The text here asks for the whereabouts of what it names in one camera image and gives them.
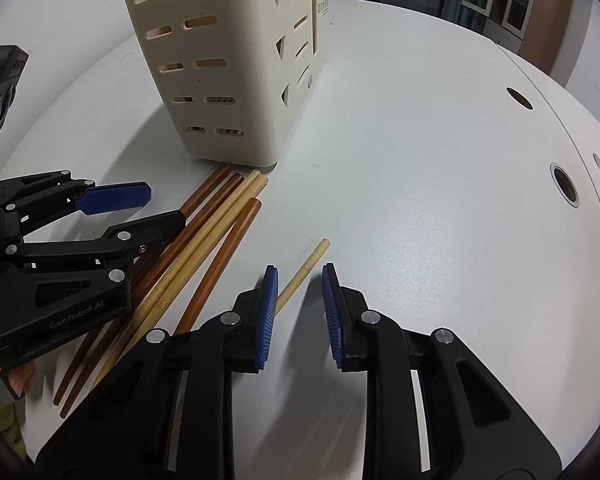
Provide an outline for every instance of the wooden chopstick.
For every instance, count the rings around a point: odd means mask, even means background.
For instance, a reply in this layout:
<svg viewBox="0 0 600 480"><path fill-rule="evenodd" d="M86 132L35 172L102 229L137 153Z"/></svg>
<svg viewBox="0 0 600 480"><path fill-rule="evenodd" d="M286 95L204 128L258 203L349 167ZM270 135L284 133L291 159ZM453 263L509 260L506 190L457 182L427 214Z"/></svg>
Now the wooden chopstick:
<svg viewBox="0 0 600 480"><path fill-rule="evenodd" d="M208 179L206 179L202 183L202 185L191 195L191 197L183 204L180 210L184 214L186 214L187 212L192 212L192 210L195 211L195 209L193 209L194 206L196 204L202 204L202 202L204 202L208 195L212 193L213 190L217 187L217 184L220 184L222 180L224 180L224 177L227 173L226 168L230 169L229 166L221 166L215 172L213 172L212 175L208 177ZM221 187L221 189L219 189L219 191L211 198L211 200L209 200L209 202L207 202L207 204L204 205L204 207L199 211L199 213L191 219L191 222L189 222L187 227L185 227L183 232L185 232L185 230L187 231L186 236L195 235L195 230L198 230L200 229L200 227L202 227L205 221L221 206L224 199L229 194L231 194L231 192L235 189L235 187L237 187L241 180L242 176L236 173L234 174L234 176L231 177L231 179L229 179L224 184L224 186ZM182 233L178 236L178 238L176 238L176 240L174 240L173 243L177 243L180 236L182 236ZM134 294L134 291L132 290L131 312L133 312L133 310L138 306L139 303L139 301L136 301L136 303L134 303L134 296L137 297L137 295ZM80 394L80 391L84 387L84 384L89 379L91 373L98 365L98 362L106 353L111 343L113 343L120 329L122 329L122 327L124 326L124 323L125 317L113 320L107 331L104 333L104 336L102 337L95 350L91 354L89 361L85 364L84 369L80 372L78 380L74 384L70 396L67 399L67 402L64 404L64 407L62 408L62 418L66 417L68 410L71 409L71 406L75 402L75 399L77 399L78 394ZM60 387L58 388L58 391L56 392L56 395L54 397L54 404L56 406L58 406L62 401L62 398L64 397L64 394L67 391L72 378L78 371L80 364L84 361L86 355L88 354L90 348L93 346L94 342L97 340L101 331L102 327L96 330L92 330L87 334L87 337L85 337L85 339L81 343L80 347L78 348L78 351L76 352L74 358L71 361L71 364L69 364L69 367L67 368L67 371L65 372L64 377L62 378Z"/></svg>
<svg viewBox="0 0 600 480"><path fill-rule="evenodd" d="M328 241L326 238L322 240L315 248L314 252L311 253L311 255L307 258L305 263L302 264L300 270L296 272L296 275L291 279L288 285L278 296L278 300L276 301L276 316L291 299L296 290L298 290L300 285L302 285L302 282L304 282L306 277L311 273L313 268L320 261L320 258L324 256L324 253L327 252L327 249L330 245L331 242Z"/></svg>
<svg viewBox="0 0 600 480"><path fill-rule="evenodd" d="M240 173L234 173L224 186L213 195L211 200L205 204L196 217L189 222L180 235L173 241L167 250L164 251L158 262L149 270L144 279L142 279L142 282L139 283L133 291L131 295L132 304L138 305L144 300L144 297L152 288L154 288L154 285L158 282L160 277L178 257L178 254L184 250L187 244L193 239L198 231L200 231L202 226L206 224L218 210L220 205L229 198L231 193L233 193L238 186L240 186L242 181L244 181L244 177Z"/></svg>
<svg viewBox="0 0 600 480"><path fill-rule="evenodd" d="M82 361L84 361L84 358L87 357L89 350L96 342L96 339L100 335L100 332L102 332L102 327L98 327L94 330L91 330L91 332L89 332L82 340L82 343L80 343L78 351L75 353L74 358L71 359L71 363L69 364L69 367L64 373L64 377L62 377L60 387L56 391L56 396L54 397L54 404L56 406L62 401L64 393L69 387L69 384L71 384L71 380L74 378L74 375L78 371L78 368L80 368L80 365L82 364Z"/></svg>
<svg viewBox="0 0 600 480"><path fill-rule="evenodd" d="M181 213L187 218L190 217L194 211L202 205L214 189L220 185L220 183L231 173L231 166L223 164L216 168L216 170L205 179L205 181L193 192L193 194L186 200L186 202L180 208ZM141 256L136 261L132 269L132 290L135 288L136 283L141 283L142 277L151 269L152 263L157 261L159 254L146 254ZM75 373L78 371L80 364L88 354L93 344L98 339L100 332L103 327L95 328L90 331L86 337L80 343L78 351L75 353L74 358L71 360L69 367L62 377L60 387L56 391L54 396L54 404L58 406L64 397L71 380L74 378Z"/></svg>
<svg viewBox="0 0 600 480"><path fill-rule="evenodd" d="M211 262L211 266L206 271L187 309L180 318L180 322L176 327L176 334L190 332L206 301L211 296L211 292L218 284L220 276L222 276L226 266L229 264L232 256L234 256L238 245L240 245L244 235L247 234L249 227L251 227L251 224L255 220L261 206L262 202L260 200L251 198L240 212L234 227Z"/></svg>
<svg viewBox="0 0 600 480"><path fill-rule="evenodd" d="M107 357L107 360L100 369L100 373L92 388L111 371L126 349L131 348L131 346L144 336L144 333L139 333L143 326L148 326L152 322L152 326L155 326L171 303L173 303L173 300L175 300L187 282L200 268L209 254L211 254L211 251L213 251L215 246L220 243L222 238L224 238L224 235L227 234L248 200L256 197L267 185L267 181L267 177L260 174L259 171L254 171L242 184L240 184L240 186L238 186L238 189L234 191L232 197L234 194L237 194L238 197L233 200L233 205L228 210L225 210L225 214L222 218L218 221L215 221L216 219L212 218L202 229L200 229L200 232L177 257L167 272L164 273L164 276L156 283L149 295L144 298L144 301L134 313L134 316L130 320L125 331L118 341L116 341L116 344L109 353L109 357ZM216 214L220 213L221 209L222 207L218 209ZM207 228L210 222L214 222L211 229ZM150 314L150 320L144 324Z"/></svg>
<svg viewBox="0 0 600 480"><path fill-rule="evenodd" d="M218 166L216 170L206 178L206 180L200 184L200 186L193 192L193 194L187 198L187 201L180 207L180 212L189 218L198 209L202 203L211 195L214 189L222 183L231 173L231 166L223 164ZM138 285L145 274L155 265L156 261L160 257L160 251L155 251L152 254L145 254L140 256L134 265L132 270L132 287Z"/></svg>
<svg viewBox="0 0 600 480"><path fill-rule="evenodd" d="M154 288L152 288L151 292L147 295L147 297L142 300L142 303L138 306L138 309L134 312L133 316L128 320L127 327L125 331L120 336L120 339L116 342L116 345L113 347L109 357L105 361L105 365L103 366L104 374L108 373L113 365L116 363L122 351L125 349L127 343L133 337L133 334L136 333L142 322L146 319L151 312L152 308L157 303L158 299L165 293L168 286L171 282L176 278L178 273L182 270L182 267L189 261L191 255L197 250L200 245L202 245L206 238L209 236L209 233L221 222L225 215L227 215L228 211L233 209L237 202L242 202L242 205L246 203L248 198L243 197L243 195L249 190L249 188L254 184L254 182L260 176L259 171L253 171L244 181L238 186L233 193L229 196L227 200L218 208L218 210L212 215L212 217L202 226L199 232L191 239L191 241L184 247L184 249L178 254L175 261L171 264L169 269L163 274L163 276L158 280L155 284Z"/></svg>

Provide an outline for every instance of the white table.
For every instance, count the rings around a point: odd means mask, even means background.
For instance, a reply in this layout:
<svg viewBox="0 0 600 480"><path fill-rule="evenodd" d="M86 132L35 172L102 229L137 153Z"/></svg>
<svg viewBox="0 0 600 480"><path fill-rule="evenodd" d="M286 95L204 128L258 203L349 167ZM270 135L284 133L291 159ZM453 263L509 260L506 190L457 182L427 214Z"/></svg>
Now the white table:
<svg viewBox="0 0 600 480"><path fill-rule="evenodd" d="M600 125L463 28L352 0L333 0L330 16L324 73L197 326L267 264L284 285L328 237L342 285L404 328L453 329L570 462L600 423ZM573 180L578 208L552 163ZM67 168L99 184L146 180L154 198L138 217L180 206L212 167L184 153L130 38L40 116L0 178ZM29 238L97 237L126 218L74 215ZM161 327L173 330L204 270ZM235 383L240 480L360 478L366 377L334 366L317 276L276 319L266 371ZM33 456L61 423L51 399L75 347L38 362Z"/></svg>

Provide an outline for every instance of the white plastic basket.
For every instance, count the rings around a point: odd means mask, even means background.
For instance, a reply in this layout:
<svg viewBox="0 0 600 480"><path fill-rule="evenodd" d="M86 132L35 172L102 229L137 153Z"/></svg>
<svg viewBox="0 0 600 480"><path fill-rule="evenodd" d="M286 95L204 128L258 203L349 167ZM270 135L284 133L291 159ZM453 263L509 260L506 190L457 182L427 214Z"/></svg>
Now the white plastic basket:
<svg viewBox="0 0 600 480"><path fill-rule="evenodd" d="M125 0L193 156L275 164L326 59L329 0Z"/></svg>

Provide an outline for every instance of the light wooden chopstick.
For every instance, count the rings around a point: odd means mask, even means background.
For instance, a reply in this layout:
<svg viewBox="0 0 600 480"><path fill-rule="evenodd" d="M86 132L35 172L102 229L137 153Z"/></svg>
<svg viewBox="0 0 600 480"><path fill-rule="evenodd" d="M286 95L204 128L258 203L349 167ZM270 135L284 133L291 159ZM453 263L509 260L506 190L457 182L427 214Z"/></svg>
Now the light wooden chopstick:
<svg viewBox="0 0 600 480"><path fill-rule="evenodd" d="M192 193L192 195L186 200L186 202L180 208L180 211L187 218L190 217L196 209L198 209L202 203L211 195L216 187L231 173L231 166L223 164L216 168L216 170L205 179L205 181ZM142 277L151 269L152 263L154 263L159 254L146 254L141 256L136 261L132 269L132 279L135 283L139 283ZM64 393L67 391L71 380L74 378L75 373L80 368L82 361L84 361L89 350L98 339L98 336L102 332L103 327L98 327L91 330L86 337L80 343L74 358L71 360L69 367L67 368L56 395L54 396L54 404L57 406L62 401Z"/></svg>
<svg viewBox="0 0 600 480"><path fill-rule="evenodd" d="M208 300L209 296L211 296L211 292L218 284L220 276L222 276L226 266L229 264L232 256L234 256L234 253L244 238L244 235L247 234L247 231L255 220L261 206L262 202L256 198L251 198L247 202L247 205L244 206L240 212L240 216L238 216L235 221L234 227L231 229L228 237L220 247L218 254L216 254L216 257L211 262L211 265L202 278L202 281L196 289L195 294L191 298L187 309L184 311L184 314L182 314L180 322L178 323L174 333L183 334L190 332L194 323L198 319L202 308L205 306L206 300Z"/></svg>
<svg viewBox="0 0 600 480"><path fill-rule="evenodd" d="M164 276L140 304L129 325L109 353L109 357L107 357L103 367L100 369L100 373L92 388L111 371L123 354L123 351L126 351L126 348L133 346L133 344L144 335L144 333L137 334L137 332L141 329L141 326L147 316L149 316L149 313L155 309L154 317L157 316L155 322L162 317L171 303L173 303L173 300L175 300L187 282L200 268L209 254L211 254L215 246L218 245L220 240L224 238L224 235L227 234L247 201L250 198L258 196L266 185L267 177L260 174L259 171L254 171L242 184L240 184L240 186L238 186L238 189L234 191L232 197L234 194L238 193L239 196L236 200L233 200L233 205L224 211L222 218L218 221L215 221L216 219L212 218L202 229L200 229L200 232L177 257L169 270L165 272ZM211 222L214 224L213 227L207 228Z"/></svg>
<svg viewBox="0 0 600 480"><path fill-rule="evenodd" d="M205 204L200 213L187 224L180 235L160 256L155 266L149 270L142 282L136 287L131 295L131 303L138 306L146 295L154 288L160 277L169 269L178 255L185 249L187 244L202 229L218 208L229 198L238 186L244 181L240 173L235 173L221 189Z"/></svg>
<svg viewBox="0 0 600 480"><path fill-rule="evenodd" d="M213 214L224 203L224 200L227 199L227 197L231 195L232 192L234 192L238 184L240 184L241 179L242 177L239 174L234 174L234 176L231 179L225 182L224 185L218 190L218 192L215 195L213 195L211 199L202 207L198 214L191 219L191 222L189 222L189 224L184 228L184 230L173 241L173 244L179 246L180 240L189 240L191 237L195 236L196 233L202 227L202 225L206 221L208 221L208 219L211 216L213 216ZM134 292L132 291L131 313L136 309L136 307L139 304L139 301L136 299L136 296L137 295L134 294ZM109 328L107 328L106 332L96 345L96 348L94 348L93 352L85 362L84 368L81 370L80 375L76 379L75 384L72 387L64 406L62 407L62 411L60 412L60 416L62 416L62 418L65 418L67 416L75 400L78 398L80 391L82 390L86 382L89 380L89 377L98 365L98 362L100 361L100 359L102 359L103 355L106 354L107 349L109 349L109 346L113 343L120 331L124 328L126 322L129 320L129 316L131 315L131 313L129 313L125 317L119 317L118 319L113 320L109 325ZM75 374L75 371L77 371L78 367L79 363L75 365L74 371L71 371L71 376ZM56 398L54 399L56 405L58 405L62 400L64 392L66 391L71 382L71 376L69 378L65 377L62 380L64 387L60 388L58 390L58 393L56 393Z"/></svg>
<svg viewBox="0 0 600 480"><path fill-rule="evenodd" d="M231 166L223 164L216 168L216 170L200 184L200 186L187 198L184 204L180 207L181 213L189 218L196 209L198 209L202 203L211 195L214 189L222 183L231 173ZM136 286L144 278L145 274L152 268L153 264L156 263L160 257L160 251L155 251L152 254L145 254L140 256L136 261L136 264L132 270L132 286Z"/></svg>
<svg viewBox="0 0 600 480"><path fill-rule="evenodd" d="M327 252L330 245L331 242L326 238L322 240L315 248L315 251L307 258L305 263L302 264L300 270L298 270L296 275L278 296L278 300L276 301L276 315L284 308L300 285L302 285L302 282L304 282L306 277L311 273L313 268L320 261L320 258L324 256L324 253Z"/></svg>

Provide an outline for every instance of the metal screw cap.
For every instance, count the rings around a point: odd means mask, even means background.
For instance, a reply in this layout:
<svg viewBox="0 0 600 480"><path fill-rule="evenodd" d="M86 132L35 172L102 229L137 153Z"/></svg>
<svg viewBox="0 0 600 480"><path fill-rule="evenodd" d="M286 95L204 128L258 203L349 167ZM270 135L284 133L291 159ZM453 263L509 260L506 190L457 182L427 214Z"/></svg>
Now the metal screw cap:
<svg viewBox="0 0 600 480"><path fill-rule="evenodd" d="M109 279L112 282L120 283L121 281L123 281L125 279L125 273L124 273L124 271L122 271L120 269L113 269L109 273Z"/></svg>
<svg viewBox="0 0 600 480"><path fill-rule="evenodd" d="M225 325L235 325L240 323L240 314L237 312L225 312L220 316L220 321Z"/></svg>
<svg viewBox="0 0 600 480"><path fill-rule="evenodd" d="M441 328L440 330L436 331L436 339L439 342L448 345L449 343L453 342L454 333L451 332L451 330L447 330L446 328Z"/></svg>
<svg viewBox="0 0 600 480"><path fill-rule="evenodd" d="M151 332L149 332L146 335L146 340L149 343L156 344L156 343L163 342L165 337L166 336L164 335L164 330L156 329L156 330L151 330Z"/></svg>
<svg viewBox="0 0 600 480"><path fill-rule="evenodd" d="M375 310L366 310L360 315L360 319L365 323L375 325L380 321L380 314L378 314Z"/></svg>

